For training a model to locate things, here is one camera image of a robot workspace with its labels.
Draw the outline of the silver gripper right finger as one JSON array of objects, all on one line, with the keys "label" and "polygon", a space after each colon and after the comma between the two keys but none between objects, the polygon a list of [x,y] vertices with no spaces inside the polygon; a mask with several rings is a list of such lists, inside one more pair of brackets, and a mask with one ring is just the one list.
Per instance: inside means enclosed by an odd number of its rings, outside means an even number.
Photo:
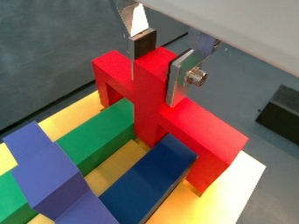
[{"label": "silver gripper right finger", "polygon": [[193,28],[188,31],[188,42],[189,48],[169,62],[165,103],[172,108],[186,96],[186,87],[200,87],[206,80],[201,64],[220,45],[216,38]]}]

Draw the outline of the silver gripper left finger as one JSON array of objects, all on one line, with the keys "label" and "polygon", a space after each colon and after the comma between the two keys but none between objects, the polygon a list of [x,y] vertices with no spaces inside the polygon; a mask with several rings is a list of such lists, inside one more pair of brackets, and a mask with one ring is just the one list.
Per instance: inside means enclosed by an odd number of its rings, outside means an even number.
[{"label": "silver gripper left finger", "polygon": [[124,25],[128,39],[128,52],[132,60],[138,59],[154,49],[156,30],[149,27],[145,7],[134,0],[114,0],[116,14]]}]

